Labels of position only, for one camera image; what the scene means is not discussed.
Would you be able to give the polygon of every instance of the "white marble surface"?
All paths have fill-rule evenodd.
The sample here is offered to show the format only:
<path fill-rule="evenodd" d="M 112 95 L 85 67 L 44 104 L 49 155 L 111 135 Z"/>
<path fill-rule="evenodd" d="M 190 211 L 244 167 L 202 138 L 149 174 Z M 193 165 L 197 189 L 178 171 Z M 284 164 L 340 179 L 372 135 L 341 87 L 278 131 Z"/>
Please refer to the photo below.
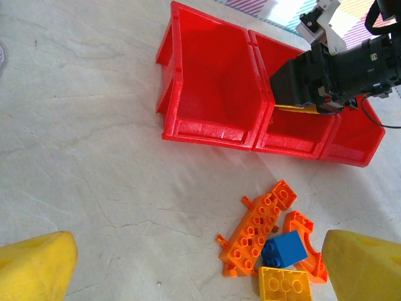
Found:
<path fill-rule="evenodd" d="M 214 1 L 184 2 L 306 47 Z M 0 1 L 0 245 L 72 231 L 67 301 L 259 300 L 250 278 L 221 276 L 214 236 L 234 230 L 243 194 L 282 178 L 316 249 L 333 228 L 401 240 L 401 132 L 365 169 L 163 141 L 154 57 L 169 16 L 166 0 Z M 374 106 L 401 120 L 396 100 Z M 313 294 L 335 300 L 330 284 Z"/>

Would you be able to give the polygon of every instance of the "blue lego brick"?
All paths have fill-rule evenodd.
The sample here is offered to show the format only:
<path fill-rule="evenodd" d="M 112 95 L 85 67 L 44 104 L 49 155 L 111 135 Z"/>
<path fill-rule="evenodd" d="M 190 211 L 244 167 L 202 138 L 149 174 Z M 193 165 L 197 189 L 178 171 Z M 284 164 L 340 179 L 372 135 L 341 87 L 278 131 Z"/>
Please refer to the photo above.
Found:
<path fill-rule="evenodd" d="M 263 265 L 286 268 L 308 257 L 297 231 L 268 240 L 262 250 Z"/>

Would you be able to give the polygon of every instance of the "red storage bin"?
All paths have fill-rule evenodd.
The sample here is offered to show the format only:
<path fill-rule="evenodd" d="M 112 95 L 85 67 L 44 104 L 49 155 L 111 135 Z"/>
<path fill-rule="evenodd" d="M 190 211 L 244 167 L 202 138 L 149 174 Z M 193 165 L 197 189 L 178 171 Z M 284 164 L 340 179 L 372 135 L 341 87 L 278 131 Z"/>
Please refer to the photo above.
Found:
<path fill-rule="evenodd" d="M 364 106 L 370 116 L 380 122 L 368 100 Z M 361 108 L 354 111 L 346 109 L 339 118 L 338 130 L 324 147 L 320 159 L 359 167 L 368 166 L 385 135 L 385 129 L 370 121 Z"/>
<path fill-rule="evenodd" d="M 171 2 L 156 62 L 163 139 L 251 149 L 267 95 L 244 28 Z"/>
<path fill-rule="evenodd" d="M 269 78 L 288 60 L 303 51 L 249 31 L 256 62 L 268 94 L 268 106 L 254 151 L 317 159 L 329 138 L 333 138 L 339 116 L 289 112 L 275 107 Z"/>

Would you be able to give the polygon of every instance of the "orange lego piece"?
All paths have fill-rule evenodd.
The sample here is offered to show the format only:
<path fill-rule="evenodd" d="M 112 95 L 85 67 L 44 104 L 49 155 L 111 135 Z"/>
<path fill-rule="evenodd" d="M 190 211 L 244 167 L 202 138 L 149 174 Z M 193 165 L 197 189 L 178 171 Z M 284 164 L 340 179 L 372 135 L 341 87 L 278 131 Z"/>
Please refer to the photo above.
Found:
<path fill-rule="evenodd" d="M 222 235 L 216 241 L 223 247 L 219 258 L 224 262 L 224 277 L 244 277 L 253 272 L 269 234 L 274 228 L 281 210 L 277 198 L 271 193 L 264 194 L 254 201 L 247 197 L 241 200 L 249 209 L 239 222 L 229 241 Z"/>
<path fill-rule="evenodd" d="M 286 181 L 281 180 L 271 190 L 273 196 L 278 200 L 277 207 L 282 211 L 288 210 L 296 200 L 295 192 L 288 186 Z"/>
<path fill-rule="evenodd" d="M 307 259 L 296 263 L 294 266 L 297 270 L 308 272 L 311 282 L 324 284 L 328 281 L 327 270 L 323 263 L 321 253 L 315 251 L 311 245 L 309 237 L 310 234 L 313 233 L 314 226 L 315 224 L 300 212 L 292 211 L 286 215 L 283 233 L 289 233 L 294 230 L 298 231 L 308 257 Z"/>

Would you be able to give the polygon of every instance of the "yellow foam block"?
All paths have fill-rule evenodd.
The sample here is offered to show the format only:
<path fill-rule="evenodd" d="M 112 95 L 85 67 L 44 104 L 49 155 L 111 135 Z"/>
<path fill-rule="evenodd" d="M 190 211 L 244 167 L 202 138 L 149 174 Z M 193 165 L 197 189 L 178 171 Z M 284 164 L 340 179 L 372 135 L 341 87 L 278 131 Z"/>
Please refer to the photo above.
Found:
<path fill-rule="evenodd" d="M 331 230 L 322 254 L 338 301 L 401 300 L 400 244 Z"/>
<path fill-rule="evenodd" d="M 312 301 L 308 272 L 261 267 L 258 274 L 262 301 Z"/>
<path fill-rule="evenodd" d="M 77 258 L 74 237 L 65 231 L 1 247 L 0 300 L 63 300 Z"/>

